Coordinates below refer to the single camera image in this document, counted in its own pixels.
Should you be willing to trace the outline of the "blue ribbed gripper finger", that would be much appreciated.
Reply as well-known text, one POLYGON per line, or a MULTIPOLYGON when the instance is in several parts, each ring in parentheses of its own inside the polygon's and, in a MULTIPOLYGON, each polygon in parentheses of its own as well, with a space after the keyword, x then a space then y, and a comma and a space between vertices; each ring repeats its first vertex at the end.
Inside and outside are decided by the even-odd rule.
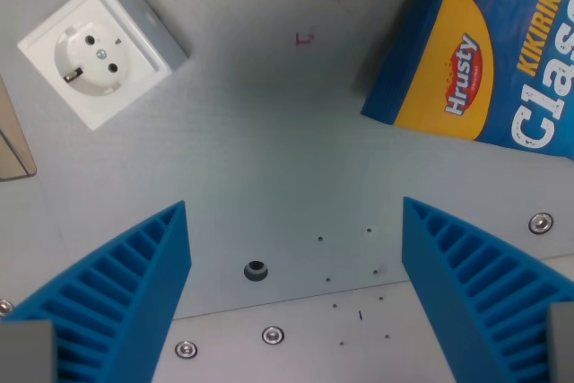
POLYGON ((404 199, 402 263, 457 382, 547 382, 546 316, 573 282, 469 222, 404 199))
POLYGON ((58 382, 150 382, 191 266, 179 201, 68 267, 4 322, 52 324, 58 382))

